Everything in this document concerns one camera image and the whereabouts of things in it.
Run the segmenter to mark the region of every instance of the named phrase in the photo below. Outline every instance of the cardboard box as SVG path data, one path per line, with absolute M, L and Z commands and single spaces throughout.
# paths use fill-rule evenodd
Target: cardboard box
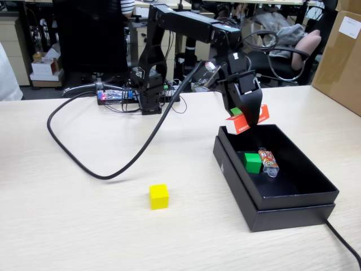
M 34 61 L 52 60 L 55 63 L 55 70 L 57 72 L 59 72 L 63 68 L 63 64 L 61 62 L 61 56 L 59 56 L 58 58 L 51 58 L 47 56 L 47 53 L 41 52 L 34 54 L 33 60 Z
M 53 75 L 56 71 L 55 63 L 52 60 L 34 61 L 32 67 L 35 75 Z
M 32 81 L 52 81 L 52 82 L 58 82 L 63 80 L 64 78 L 64 70 L 61 69 L 60 72 L 55 72 L 53 75 L 35 75 L 32 73 L 30 75 L 30 79 Z
M 32 81 L 33 86 L 39 88 L 59 88 L 63 86 L 62 81 L 53 82 L 53 81 Z
M 312 86 L 361 116 L 361 1 L 338 4 Z
M 270 114 L 268 113 L 268 107 L 265 104 L 261 105 L 258 123 L 261 123 L 269 118 Z M 226 127 L 228 133 L 230 134 L 240 134 L 249 129 L 249 125 L 247 124 L 246 117 L 243 113 L 227 118 Z

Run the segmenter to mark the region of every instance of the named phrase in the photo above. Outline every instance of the red and white box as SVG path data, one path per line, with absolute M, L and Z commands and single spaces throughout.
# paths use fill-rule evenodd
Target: red and white box
M 35 75 L 53 75 L 56 71 L 53 60 L 34 61 L 32 67 Z
M 261 105 L 261 110 L 259 111 L 258 123 L 261 123 L 269 118 L 270 118 L 270 114 L 268 113 L 268 107 L 265 104 Z M 250 127 L 247 124 L 246 117 L 242 113 L 227 118 L 226 128 L 229 134 L 240 134 L 248 130 Z

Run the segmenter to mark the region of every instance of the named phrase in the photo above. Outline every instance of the robotic arm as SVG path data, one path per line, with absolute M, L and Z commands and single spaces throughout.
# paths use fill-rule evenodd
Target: robotic arm
M 131 83 L 139 92 L 143 114 L 161 113 L 160 99 L 167 72 L 161 50 L 165 30 L 215 45 L 215 62 L 221 66 L 216 84 L 222 93 L 225 109 L 233 115 L 231 109 L 237 107 L 244 113 L 249 126 L 257 125 L 262 90 L 254 72 L 247 72 L 245 56 L 235 51 L 241 40 L 241 31 L 189 11 L 175 12 L 164 4 L 149 7 L 147 44 L 138 67 L 130 73 Z

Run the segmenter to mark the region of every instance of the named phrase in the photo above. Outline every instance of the person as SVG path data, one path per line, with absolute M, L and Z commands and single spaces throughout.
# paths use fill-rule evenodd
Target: person
M 0 42 L 0 100 L 21 100 L 22 97 L 23 93 Z
M 133 9 L 135 7 L 134 0 L 120 0 L 120 6 L 122 8 L 122 14 L 126 18 L 130 18 L 133 14 Z

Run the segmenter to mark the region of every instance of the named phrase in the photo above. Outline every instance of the yellow cube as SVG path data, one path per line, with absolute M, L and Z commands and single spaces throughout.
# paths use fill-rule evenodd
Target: yellow cube
M 149 200 L 152 210 L 167 208 L 169 200 L 167 186 L 151 185 L 149 187 Z

